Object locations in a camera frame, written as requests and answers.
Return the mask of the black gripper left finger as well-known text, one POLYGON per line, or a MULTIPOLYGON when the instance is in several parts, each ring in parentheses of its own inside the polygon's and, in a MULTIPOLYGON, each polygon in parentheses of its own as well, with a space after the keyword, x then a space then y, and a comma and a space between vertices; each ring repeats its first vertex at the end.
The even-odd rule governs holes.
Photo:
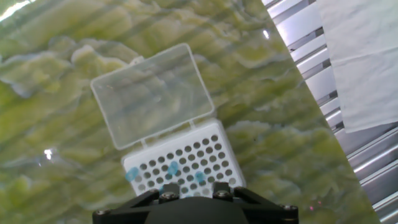
POLYGON ((180 185, 176 182, 150 189, 118 208, 103 208, 92 213, 92 224, 145 223, 153 206, 180 198, 180 185))

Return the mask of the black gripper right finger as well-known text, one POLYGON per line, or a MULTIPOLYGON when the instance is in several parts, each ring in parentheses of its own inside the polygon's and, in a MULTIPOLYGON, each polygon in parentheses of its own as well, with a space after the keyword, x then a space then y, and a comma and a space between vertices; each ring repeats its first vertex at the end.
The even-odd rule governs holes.
POLYGON ((227 182, 214 182, 212 199, 232 205, 234 216, 243 215, 247 223, 299 224, 299 208, 276 204, 245 187, 232 188, 227 182))

